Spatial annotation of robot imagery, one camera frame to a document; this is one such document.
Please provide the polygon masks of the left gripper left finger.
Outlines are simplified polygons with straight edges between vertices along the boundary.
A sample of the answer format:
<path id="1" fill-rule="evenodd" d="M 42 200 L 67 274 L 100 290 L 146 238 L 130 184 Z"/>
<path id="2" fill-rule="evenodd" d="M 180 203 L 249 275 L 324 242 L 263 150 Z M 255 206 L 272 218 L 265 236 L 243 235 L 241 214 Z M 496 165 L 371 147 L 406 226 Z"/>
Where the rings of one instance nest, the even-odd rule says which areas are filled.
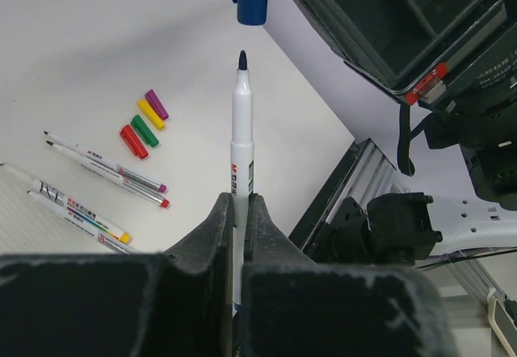
<path id="1" fill-rule="evenodd" d="M 229 356 L 233 203 L 154 254 L 1 259 L 4 356 Z"/>

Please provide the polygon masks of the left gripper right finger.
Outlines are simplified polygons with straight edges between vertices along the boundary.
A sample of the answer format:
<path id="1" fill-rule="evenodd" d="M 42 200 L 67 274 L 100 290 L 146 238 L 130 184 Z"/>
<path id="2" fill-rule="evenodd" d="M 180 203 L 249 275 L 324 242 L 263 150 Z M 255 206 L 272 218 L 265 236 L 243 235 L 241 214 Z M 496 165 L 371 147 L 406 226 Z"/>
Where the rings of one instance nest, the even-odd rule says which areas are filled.
<path id="1" fill-rule="evenodd" d="M 244 356 L 456 356 L 439 293 L 408 267 L 318 264 L 254 195 L 242 268 Z"/>

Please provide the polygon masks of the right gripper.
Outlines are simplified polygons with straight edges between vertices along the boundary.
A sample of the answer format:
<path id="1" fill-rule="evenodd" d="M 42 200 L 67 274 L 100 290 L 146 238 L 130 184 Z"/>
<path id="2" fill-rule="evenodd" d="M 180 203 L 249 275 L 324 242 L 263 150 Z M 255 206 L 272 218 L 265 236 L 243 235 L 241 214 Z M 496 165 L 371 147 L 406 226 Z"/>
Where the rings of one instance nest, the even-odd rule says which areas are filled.
<path id="1" fill-rule="evenodd" d="M 350 67 L 392 96 L 442 75 L 458 95 L 516 46 L 516 0 L 293 0 Z"/>

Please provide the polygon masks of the green marker pen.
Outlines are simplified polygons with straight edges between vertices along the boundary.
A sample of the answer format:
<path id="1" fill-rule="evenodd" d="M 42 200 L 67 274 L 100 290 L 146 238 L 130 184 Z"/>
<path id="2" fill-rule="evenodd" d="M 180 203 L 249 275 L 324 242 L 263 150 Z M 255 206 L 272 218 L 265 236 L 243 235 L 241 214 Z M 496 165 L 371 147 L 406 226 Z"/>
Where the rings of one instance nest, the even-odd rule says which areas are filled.
<path id="1" fill-rule="evenodd" d="M 52 202 L 50 199 L 47 199 L 42 195 L 36 194 L 34 191 L 27 191 L 27 194 L 31 196 L 44 209 L 51 212 L 60 219 L 66 221 L 74 228 L 82 231 L 88 237 L 96 240 L 103 246 L 106 246 L 107 248 L 121 254 L 138 253 L 138 251 L 132 248 L 131 246 L 116 240 L 108 233 L 105 233 L 100 228 L 96 227 L 93 223 L 89 222 L 83 217 L 80 217 L 79 215 L 70 211 L 69 209 L 59 206 L 58 204 Z"/>

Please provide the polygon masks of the blue marker pen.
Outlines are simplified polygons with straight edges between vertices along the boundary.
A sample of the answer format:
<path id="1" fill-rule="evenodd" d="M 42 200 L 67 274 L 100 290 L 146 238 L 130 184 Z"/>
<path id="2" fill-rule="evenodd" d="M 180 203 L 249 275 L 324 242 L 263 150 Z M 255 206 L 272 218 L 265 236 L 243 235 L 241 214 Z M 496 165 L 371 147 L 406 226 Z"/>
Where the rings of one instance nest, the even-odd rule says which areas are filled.
<path id="1" fill-rule="evenodd" d="M 233 201 L 233 307 L 242 306 L 242 266 L 250 197 L 254 192 L 253 93 L 247 55 L 239 54 L 232 97 L 230 193 Z"/>

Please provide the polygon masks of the green pen cap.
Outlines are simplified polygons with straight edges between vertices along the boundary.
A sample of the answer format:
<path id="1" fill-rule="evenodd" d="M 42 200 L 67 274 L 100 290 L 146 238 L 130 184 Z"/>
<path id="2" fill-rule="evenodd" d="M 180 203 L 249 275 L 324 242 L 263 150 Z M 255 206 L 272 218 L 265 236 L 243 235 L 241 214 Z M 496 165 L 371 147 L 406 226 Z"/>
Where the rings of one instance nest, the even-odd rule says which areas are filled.
<path id="1" fill-rule="evenodd" d="M 154 148 L 159 145 L 159 140 L 150 130 L 146 122 L 140 115 L 135 115 L 130 122 L 131 127 L 137 135 L 150 147 Z"/>

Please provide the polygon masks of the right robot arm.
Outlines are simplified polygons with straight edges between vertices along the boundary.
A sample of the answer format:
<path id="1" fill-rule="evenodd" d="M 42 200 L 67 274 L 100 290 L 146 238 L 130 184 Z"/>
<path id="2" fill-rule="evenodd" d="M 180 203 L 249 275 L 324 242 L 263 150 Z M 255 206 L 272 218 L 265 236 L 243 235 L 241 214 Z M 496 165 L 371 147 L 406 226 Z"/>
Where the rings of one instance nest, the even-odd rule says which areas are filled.
<path id="1" fill-rule="evenodd" d="M 460 149 L 476 200 L 346 199 L 321 232 L 326 263 L 471 259 L 516 247 L 516 0 L 294 0 L 344 63 L 399 106 L 397 165 L 410 143 Z"/>

